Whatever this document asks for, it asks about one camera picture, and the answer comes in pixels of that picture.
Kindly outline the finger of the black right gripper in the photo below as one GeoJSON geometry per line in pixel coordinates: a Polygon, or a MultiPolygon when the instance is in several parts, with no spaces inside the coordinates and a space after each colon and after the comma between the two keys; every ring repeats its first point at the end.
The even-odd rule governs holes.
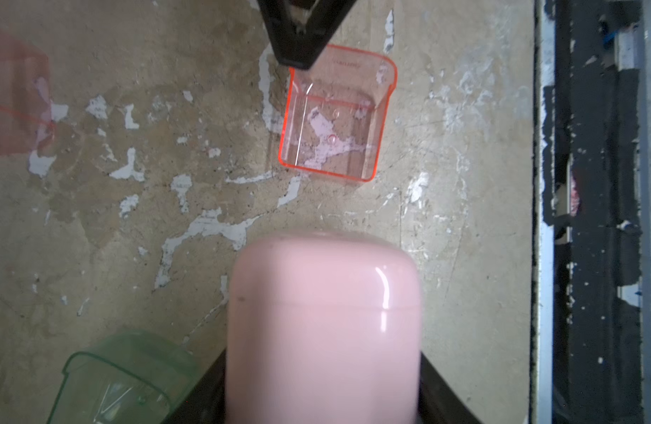
{"type": "Polygon", "coordinates": [[[258,0],[272,51],[280,65],[309,69],[356,0],[258,0]]]}

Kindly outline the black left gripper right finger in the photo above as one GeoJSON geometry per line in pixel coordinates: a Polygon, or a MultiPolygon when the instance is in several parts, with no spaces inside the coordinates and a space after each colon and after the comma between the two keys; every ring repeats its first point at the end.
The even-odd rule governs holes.
{"type": "Polygon", "coordinates": [[[418,423],[424,424],[481,424],[424,353],[420,360],[417,417],[418,423]]]}

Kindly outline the clear green tray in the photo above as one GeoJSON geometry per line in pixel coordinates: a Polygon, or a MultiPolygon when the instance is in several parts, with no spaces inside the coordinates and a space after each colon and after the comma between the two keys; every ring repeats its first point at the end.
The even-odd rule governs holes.
{"type": "Polygon", "coordinates": [[[161,423],[202,369],[178,344],[127,330],[73,353],[62,374],[49,423],[161,423]]]}

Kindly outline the pink pencil sharpener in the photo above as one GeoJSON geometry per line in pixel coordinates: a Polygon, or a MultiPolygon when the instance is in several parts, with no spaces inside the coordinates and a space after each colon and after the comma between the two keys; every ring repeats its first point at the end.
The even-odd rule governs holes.
{"type": "Polygon", "coordinates": [[[332,233],[243,249],[231,275],[229,423],[413,423],[422,338],[417,266],[332,233]]]}

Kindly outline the clear red tray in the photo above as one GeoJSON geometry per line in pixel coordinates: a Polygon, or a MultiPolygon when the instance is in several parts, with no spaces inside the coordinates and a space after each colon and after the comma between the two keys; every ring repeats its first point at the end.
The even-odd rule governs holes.
{"type": "Polygon", "coordinates": [[[311,69],[291,69],[280,163],[355,183],[372,181],[397,81],[390,58],[332,44],[311,69]]]}

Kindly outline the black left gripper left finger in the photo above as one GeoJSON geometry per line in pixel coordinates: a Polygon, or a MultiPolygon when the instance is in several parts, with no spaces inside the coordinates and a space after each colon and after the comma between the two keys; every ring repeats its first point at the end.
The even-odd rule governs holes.
{"type": "Polygon", "coordinates": [[[227,350],[207,369],[186,399],[164,424],[223,424],[226,422],[227,350]]]}

